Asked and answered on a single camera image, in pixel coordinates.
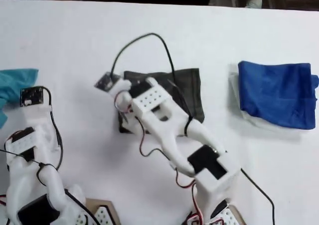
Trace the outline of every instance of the black wire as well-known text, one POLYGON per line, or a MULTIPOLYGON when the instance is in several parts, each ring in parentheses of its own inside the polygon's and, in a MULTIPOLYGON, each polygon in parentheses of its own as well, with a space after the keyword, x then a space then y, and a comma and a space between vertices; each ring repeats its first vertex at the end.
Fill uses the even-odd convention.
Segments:
MULTIPOLYGON (((163 43, 164 47, 165 47, 165 50, 166 50, 166 53, 167 53, 167 56, 168 56, 168 59, 169 59, 169 63, 170 63, 170 66, 171 66, 171 74, 173 76, 173 81, 175 84, 177 84, 177 80, 176 80, 176 75, 175 75, 175 68, 174 68, 174 64, 173 64, 173 61, 171 59, 171 56, 170 56, 170 53, 169 53, 169 50, 168 50, 168 47, 164 41, 164 39, 159 35, 159 34, 156 34, 156 33, 147 33, 147 34, 144 34, 144 35, 141 35, 139 37, 137 37, 136 39, 133 39, 131 42, 129 42, 128 44, 126 44, 121 50, 120 52, 117 54, 114 62, 113 62, 113 65, 112 65, 112 69, 111 69, 111 72, 110 72, 110 78, 112 79, 113 78, 113 73, 114 73, 114 69, 115 69, 115 65, 116 65, 116 62, 118 61, 120 55, 122 54, 122 52, 127 48, 129 47, 131 44, 133 44, 134 42, 140 40, 140 39, 143 39, 145 37, 148 37, 148 36, 151 36, 151 35, 154 35, 156 36, 157 38, 159 38, 161 40, 161 42, 163 43)), ((182 98, 179 94, 179 100, 180 102, 182 103, 182 98)))
POLYGON ((39 177, 39 173, 41 172, 41 170, 45 167, 45 166, 52 166, 52 167, 54 167, 52 164, 44 164, 44 163, 39 163, 39 166, 40 166, 40 168, 38 169, 38 171, 36 172, 36 178, 39 180, 39 182, 43 185, 43 186, 46 186, 42 181, 41 181, 41 179, 40 179, 40 177, 39 177))
POLYGON ((179 96, 182 98, 181 102, 183 102, 184 105, 185 105, 185 107, 186 107, 186 110, 187 110, 186 113, 187 113, 189 116, 192 116, 192 113, 191 113, 191 111, 190 111, 190 109, 189 109, 189 106, 188 106, 188 104, 187 104, 186 98, 185 98, 184 94, 182 93, 181 89, 180 89, 175 83, 173 83, 172 81, 170 81, 169 79, 168 79, 168 81, 169 81, 169 83, 178 91, 179 96))
POLYGON ((42 89, 44 89, 48 95, 49 95, 49 105, 51 106, 51 111, 50 111, 50 116, 51 116, 51 121, 52 121, 52 124, 53 124, 53 127, 55 129, 55 132, 56 132, 56 139, 57 139, 57 142, 58 142, 58 145, 60 146, 61 148, 61 154, 60 154, 60 160, 59 160, 59 163, 58 165, 56 166, 56 169, 59 170, 59 168, 61 167, 61 164, 62 164, 62 161, 63 161, 63 143, 62 143, 62 137, 61 137, 61 134, 58 130, 58 127, 56 126, 55 124, 55 121, 54 121, 54 117, 53 117, 53 111, 52 111, 52 96, 51 96, 51 92, 48 88, 44 87, 44 86, 41 86, 42 89))
POLYGON ((270 197, 252 180, 248 174, 243 169, 240 169, 241 172, 245 175, 245 177, 264 195, 267 200, 271 203, 272 209, 273 209, 273 225, 275 225, 275 204, 274 202, 270 199, 270 197))
MULTIPOLYGON (((7 151, 7 150, 0 149, 0 152, 5 152, 5 153, 8 153, 8 154, 16 155, 16 156, 19 156, 19 157, 22 157, 22 158, 26 159, 25 156, 23 156, 23 155, 21 155, 21 154, 15 154, 15 153, 9 152, 9 151, 7 151)), ((35 162, 35 163, 37 163, 37 164, 40 164, 40 162, 38 162, 38 161, 36 161, 36 160, 33 160, 33 159, 31 159, 30 161, 35 162)))
POLYGON ((97 225, 100 225, 99 221, 96 219, 96 217, 80 202, 78 201, 72 194, 69 193, 67 189, 65 189, 65 194, 72 199, 78 206, 81 207, 93 220, 97 225))
POLYGON ((164 155, 165 158, 167 158, 167 159, 169 160, 168 156, 167 156, 161 149, 152 149, 148 154, 144 154, 144 153, 142 152, 142 145, 143 145, 143 142, 144 142, 144 138, 145 138, 146 132, 145 132, 144 126, 143 126, 142 122, 140 121, 140 119, 139 119, 138 117, 135 117, 135 118, 136 118, 137 121, 139 122, 139 124, 140 124, 140 126, 141 126, 141 128, 142 128, 142 131, 143 131, 143 136, 142 136, 142 139, 141 139, 141 142, 140 142, 140 154, 141 154, 143 157, 148 157, 148 156, 151 155, 153 152, 159 151, 161 154, 164 155))
POLYGON ((187 114, 188 114, 188 121, 187 121, 187 123, 186 123, 186 125, 185 125, 185 127, 184 127, 184 135, 187 137, 187 129, 188 129, 188 126, 189 126, 189 124, 191 123, 191 121, 193 120, 193 115, 192 115, 192 113, 191 113, 191 111, 190 111, 190 109, 189 109, 189 106, 188 106, 188 104, 187 104, 187 101, 186 101, 186 99, 185 99, 185 96, 184 96, 184 94, 182 93, 182 91, 180 90, 180 88, 176 85, 176 84, 174 84, 173 82, 171 82, 170 80, 168 80, 169 81, 169 83, 171 83, 171 85, 178 91, 178 94, 179 94, 179 96, 180 97, 182 97, 182 99, 183 99, 183 102, 184 102, 184 105, 186 106, 186 108, 187 108, 187 114))

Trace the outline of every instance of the blue fabric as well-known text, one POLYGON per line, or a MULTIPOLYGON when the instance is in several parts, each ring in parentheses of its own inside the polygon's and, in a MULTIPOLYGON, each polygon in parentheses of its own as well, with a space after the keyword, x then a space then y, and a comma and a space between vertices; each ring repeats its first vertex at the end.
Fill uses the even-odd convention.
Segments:
POLYGON ((242 61, 238 69, 241 110, 283 127, 316 126, 319 79, 311 75, 309 63, 261 65, 242 61))
POLYGON ((7 120, 7 116, 2 111, 4 105, 7 102, 19 102, 20 90, 32 87, 37 75, 37 69, 0 70, 0 128, 7 120))

